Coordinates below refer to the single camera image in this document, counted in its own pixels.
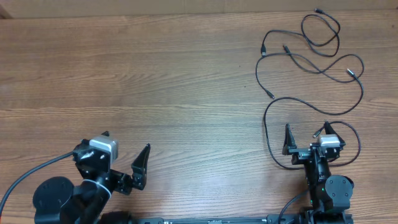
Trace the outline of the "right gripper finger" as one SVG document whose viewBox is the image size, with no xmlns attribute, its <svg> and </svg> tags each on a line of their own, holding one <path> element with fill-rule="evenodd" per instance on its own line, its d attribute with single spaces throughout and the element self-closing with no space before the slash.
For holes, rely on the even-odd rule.
<svg viewBox="0 0 398 224">
<path fill-rule="evenodd" d="M 336 133 L 336 131 L 332 128 L 331 123 L 328 121 L 325 121 L 324 125 L 323 125 L 323 129 L 325 130 L 325 134 L 326 135 L 335 135 L 337 137 L 337 139 L 339 140 L 340 146 L 344 147 L 346 146 L 345 141 L 343 140 L 343 138 Z"/>
<path fill-rule="evenodd" d="M 285 139 L 284 139 L 284 145 L 282 148 L 282 154 L 283 155 L 292 155 L 293 153 L 296 153 L 296 150 L 297 150 L 297 145 L 295 143 L 295 139 L 291 132 L 290 124 L 287 123 L 285 125 Z"/>
</svg>

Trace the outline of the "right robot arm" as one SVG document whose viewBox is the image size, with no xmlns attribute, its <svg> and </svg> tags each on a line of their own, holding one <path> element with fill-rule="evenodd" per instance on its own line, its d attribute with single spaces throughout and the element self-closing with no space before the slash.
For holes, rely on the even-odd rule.
<svg viewBox="0 0 398 224">
<path fill-rule="evenodd" d="M 308 190 L 297 195 L 280 212 L 279 223 L 353 223 L 351 215 L 345 214 L 350 208 L 353 181 L 343 175 L 333 175 L 329 162 L 340 157 L 346 145 L 329 122 L 323 125 L 325 134 L 317 134 L 316 142 L 307 148 L 298 148 L 290 125 L 285 125 L 283 155 L 292 156 L 293 165 L 303 165 Z M 303 207 L 296 215 L 285 215 L 287 207 L 304 195 L 309 194 L 311 206 Z"/>
</svg>

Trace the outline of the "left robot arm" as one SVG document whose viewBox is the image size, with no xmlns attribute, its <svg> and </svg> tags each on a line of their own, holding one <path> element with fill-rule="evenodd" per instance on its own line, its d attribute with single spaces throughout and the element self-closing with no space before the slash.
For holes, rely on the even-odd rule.
<svg viewBox="0 0 398 224">
<path fill-rule="evenodd" d="M 132 174 L 111 168 L 118 158 L 119 143 L 105 131 L 84 139 L 72 150 L 83 181 L 74 185 L 66 177 L 52 177 L 40 184 L 33 196 L 36 223 L 135 223 L 130 212 L 103 213 L 113 192 L 129 195 L 147 182 L 150 144 L 131 164 Z"/>
</svg>

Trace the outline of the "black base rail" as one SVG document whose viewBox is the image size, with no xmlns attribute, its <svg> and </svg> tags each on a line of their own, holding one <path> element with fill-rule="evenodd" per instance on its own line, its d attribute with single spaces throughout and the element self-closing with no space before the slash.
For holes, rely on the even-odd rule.
<svg viewBox="0 0 398 224">
<path fill-rule="evenodd" d="M 183 218 L 183 219 L 164 219 L 164 218 L 134 218 L 129 212 L 110 212 L 105 213 L 96 221 L 98 224 L 299 224 L 299 223 L 349 223 L 353 224 L 351 215 L 345 218 L 315 216 L 313 220 L 306 220 L 299 214 L 284 214 L 279 218 L 278 214 L 271 214 L 266 217 L 234 217 L 234 218 Z"/>
</svg>

